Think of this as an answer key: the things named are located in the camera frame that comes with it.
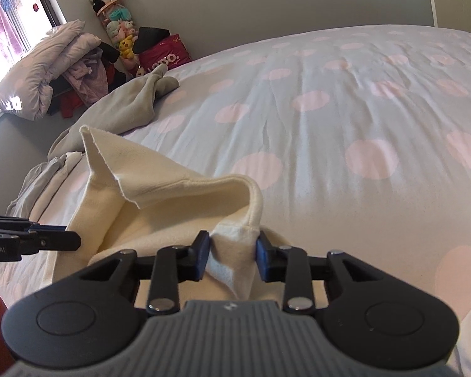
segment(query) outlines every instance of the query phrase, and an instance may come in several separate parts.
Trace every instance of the folded comforter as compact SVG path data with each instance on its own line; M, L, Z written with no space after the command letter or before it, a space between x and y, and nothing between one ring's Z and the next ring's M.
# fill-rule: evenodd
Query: folded comforter
M29 120L45 115L52 100L51 80L101 44L98 37L82 32L84 26L76 20L52 29L9 70L0 82L0 111Z

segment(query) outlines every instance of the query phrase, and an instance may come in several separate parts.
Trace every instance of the mattress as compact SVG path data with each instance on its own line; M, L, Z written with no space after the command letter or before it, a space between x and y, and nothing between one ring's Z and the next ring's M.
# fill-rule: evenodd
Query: mattress
M262 224L295 246L344 250L442 298L460 319L470 311L471 34L322 30L168 74L180 88L127 139L207 176L252 177ZM83 159L41 223L68 224L87 179ZM0 264L7 304L41 286L44 259Z

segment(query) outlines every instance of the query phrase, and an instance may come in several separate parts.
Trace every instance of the bed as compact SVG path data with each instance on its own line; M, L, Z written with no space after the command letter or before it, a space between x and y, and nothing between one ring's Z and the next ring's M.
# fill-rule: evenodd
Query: bed
M461 320L471 311L471 34L321 30L168 74L180 88L127 139L207 176L246 174L264 195L262 224L293 245L344 250ZM66 225L87 180L83 158L40 222ZM6 304L42 286L44 261L0 264Z

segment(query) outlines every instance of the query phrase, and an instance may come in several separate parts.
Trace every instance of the purple towel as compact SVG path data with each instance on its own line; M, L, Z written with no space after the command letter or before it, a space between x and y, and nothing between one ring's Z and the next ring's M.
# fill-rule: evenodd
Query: purple towel
M102 54L103 51L96 48L63 73L63 77L72 85L87 107L108 95L108 80L101 62Z
M6 60L15 63L25 54L18 32L0 5L0 51Z

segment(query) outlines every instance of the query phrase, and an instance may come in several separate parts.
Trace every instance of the yellow plush toy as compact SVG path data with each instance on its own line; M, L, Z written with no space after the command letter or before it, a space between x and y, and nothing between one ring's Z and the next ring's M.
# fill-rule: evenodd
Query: yellow plush toy
M133 59L134 58L133 45L134 45L134 42L133 42L132 35L123 39L118 45L118 48L121 52L121 57L126 58L126 59Z

